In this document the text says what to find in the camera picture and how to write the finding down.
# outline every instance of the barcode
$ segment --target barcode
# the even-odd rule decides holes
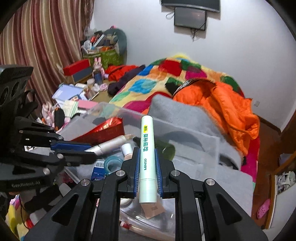
[[[94,167],[104,168],[104,161],[96,161]]]

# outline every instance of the curtain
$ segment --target curtain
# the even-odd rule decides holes
[[[94,0],[28,0],[0,35],[0,64],[33,66],[27,88],[40,104],[65,81],[62,68],[81,59],[80,41]]]

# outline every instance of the transparent plastic box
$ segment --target transparent plastic box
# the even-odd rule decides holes
[[[141,136],[142,114],[105,102],[97,104],[86,114],[73,119],[60,134],[65,140],[72,140],[115,116],[123,119],[125,134]],[[201,181],[207,178],[216,178],[219,154],[218,137],[175,126],[157,118],[153,118],[153,126],[155,139],[175,146],[176,152],[173,163],[177,170]],[[123,158],[121,150],[115,150],[110,155],[117,155]],[[84,178],[90,179],[92,169],[93,165],[65,168],[75,182],[79,182]],[[147,237],[158,240],[174,240],[175,200],[160,199],[160,202],[165,212],[146,219],[139,200],[135,198],[127,206],[120,207],[120,220],[131,224],[134,232]]]

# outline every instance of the pink slipper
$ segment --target pink slipper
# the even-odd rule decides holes
[[[257,219],[260,219],[264,216],[264,214],[267,213],[267,211],[269,210],[269,206],[270,206],[270,199],[268,198],[262,205],[261,207],[258,209],[257,211]]]

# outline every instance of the blue notebook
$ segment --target blue notebook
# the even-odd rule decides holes
[[[69,100],[75,95],[81,94],[82,88],[63,84],[52,96],[53,99],[61,101]]]

